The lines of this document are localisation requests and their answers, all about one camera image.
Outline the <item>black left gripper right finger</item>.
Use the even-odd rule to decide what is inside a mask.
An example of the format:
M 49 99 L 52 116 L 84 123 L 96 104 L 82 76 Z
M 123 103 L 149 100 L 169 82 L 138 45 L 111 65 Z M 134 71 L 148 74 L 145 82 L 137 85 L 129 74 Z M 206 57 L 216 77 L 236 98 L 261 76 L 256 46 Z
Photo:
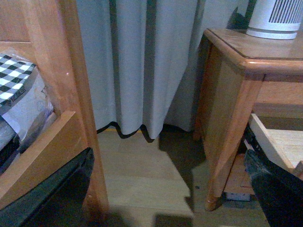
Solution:
M 244 156 L 252 189 L 271 227 L 303 225 L 303 181 L 248 149 Z

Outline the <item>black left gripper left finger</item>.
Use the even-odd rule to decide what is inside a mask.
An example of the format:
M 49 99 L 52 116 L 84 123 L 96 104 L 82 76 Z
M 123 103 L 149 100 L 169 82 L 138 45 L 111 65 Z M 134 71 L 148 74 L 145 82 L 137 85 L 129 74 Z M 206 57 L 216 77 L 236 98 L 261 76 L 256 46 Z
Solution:
M 94 166 L 92 148 L 1 209 L 2 227 L 82 227 L 82 205 Z

